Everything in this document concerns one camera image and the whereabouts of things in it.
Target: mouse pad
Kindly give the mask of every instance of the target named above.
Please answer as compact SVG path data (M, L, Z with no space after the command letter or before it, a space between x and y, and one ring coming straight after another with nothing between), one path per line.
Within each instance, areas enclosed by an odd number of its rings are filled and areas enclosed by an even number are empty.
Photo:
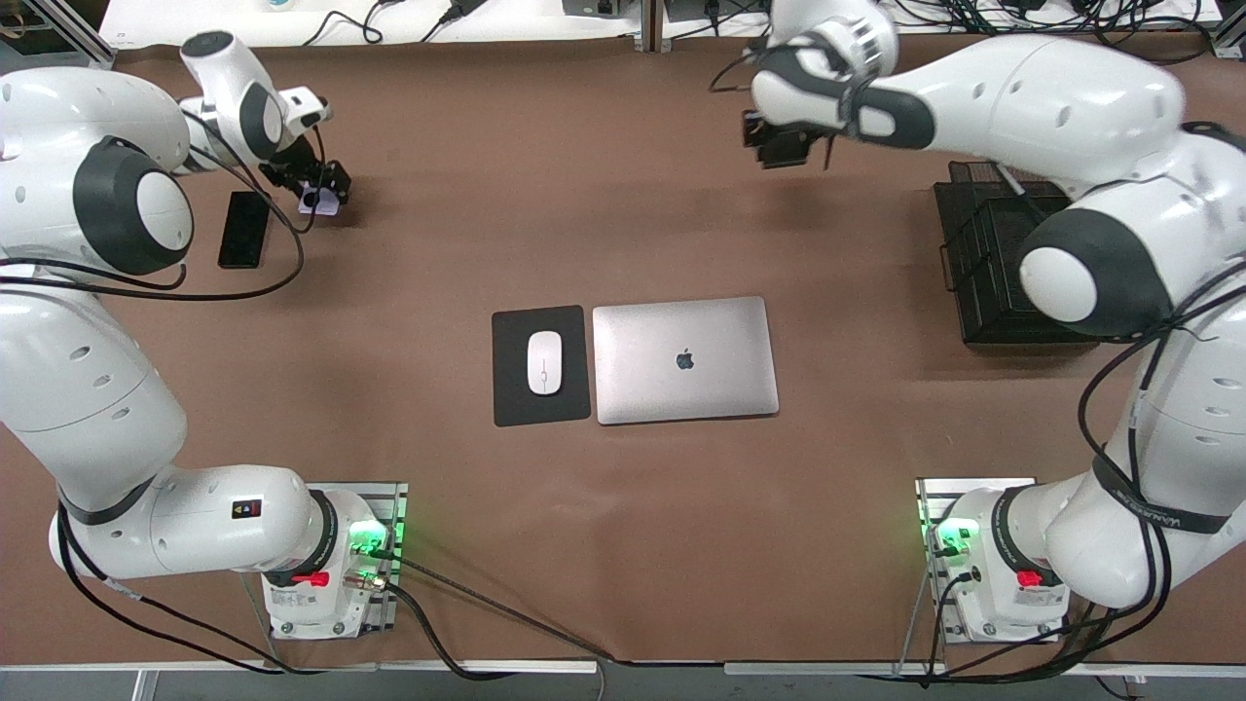
M562 387L553 395L535 395L528 388L528 337L538 330L562 335ZM583 306L493 314L493 423L572 422L591 415Z

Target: smartphone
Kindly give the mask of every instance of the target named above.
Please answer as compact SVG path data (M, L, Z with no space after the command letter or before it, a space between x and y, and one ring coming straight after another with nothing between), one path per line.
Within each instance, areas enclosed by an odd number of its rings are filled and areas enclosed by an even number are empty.
M229 195L226 233L221 237L222 268L258 268L268 232L268 202L258 192L234 192Z

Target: brown table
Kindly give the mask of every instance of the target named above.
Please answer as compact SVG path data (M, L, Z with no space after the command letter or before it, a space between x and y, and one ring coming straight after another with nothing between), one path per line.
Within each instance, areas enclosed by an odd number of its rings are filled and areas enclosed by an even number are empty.
M906 39L906 64L963 44ZM841 141L827 173L763 172L739 146L748 96L705 92L738 50L260 52L277 85L334 102L324 136L354 194L348 215L305 237L307 270L278 293L107 300L186 408L178 464L409 482L407 554L619 657L893 659L922 572L913 479L1085 469L1075 402L1110 349L1029 357L962 345L930 192L949 156ZM197 91L172 50L120 68L174 96ZM1175 72L1192 118L1246 129L1241 66L1202 59ZM277 228L262 271L216 269L235 182L184 184L198 235L188 289L284 273L292 245ZM766 299L778 417L493 427L493 311L744 294ZM1095 407L1100 431L1123 390ZM188 659L77 596L45 547L52 481L7 433L0 456L0 662ZM1224 558L1111 656L1246 662L1246 601L1232 595L1244 575L1246 552ZM234 574L135 588L262 641ZM578 656L415 591L460 657ZM432 656L405 613L391 634L283 647L308 665Z

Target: laptop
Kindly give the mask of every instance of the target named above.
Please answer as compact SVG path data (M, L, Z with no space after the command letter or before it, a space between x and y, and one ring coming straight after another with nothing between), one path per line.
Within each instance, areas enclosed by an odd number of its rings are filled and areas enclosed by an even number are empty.
M779 411L760 296L597 306L593 355L601 425Z

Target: computer mouse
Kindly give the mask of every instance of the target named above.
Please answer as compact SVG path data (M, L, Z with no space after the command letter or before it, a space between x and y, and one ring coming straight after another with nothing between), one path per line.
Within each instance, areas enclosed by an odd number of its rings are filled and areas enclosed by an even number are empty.
M528 390L553 395L562 387L562 336L556 330L538 330L528 336Z

